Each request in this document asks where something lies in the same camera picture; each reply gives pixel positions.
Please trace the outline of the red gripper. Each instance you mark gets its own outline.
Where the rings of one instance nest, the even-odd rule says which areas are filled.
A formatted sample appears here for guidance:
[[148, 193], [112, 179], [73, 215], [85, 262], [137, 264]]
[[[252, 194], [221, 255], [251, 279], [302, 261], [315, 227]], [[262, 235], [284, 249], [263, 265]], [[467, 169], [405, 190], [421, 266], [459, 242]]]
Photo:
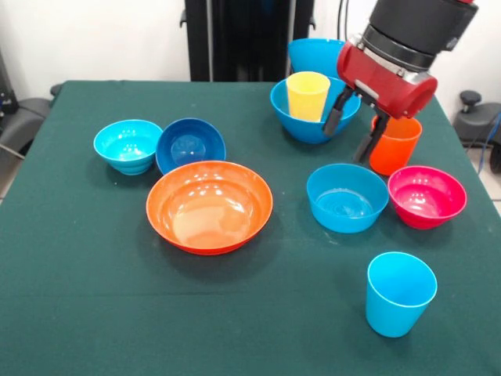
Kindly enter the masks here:
[[[360, 40], [345, 42], [337, 59], [339, 78], [351, 88], [343, 88], [323, 125], [323, 134], [332, 136], [341, 122], [344, 105], [354, 90], [393, 118], [412, 118], [431, 101], [438, 80], [428, 72], [412, 72], [392, 63], [368, 48], [358, 47]], [[379, 143], [390, 117], [377, 115], [373, 130], [359, 144], [353, 161], [364, 163]]]

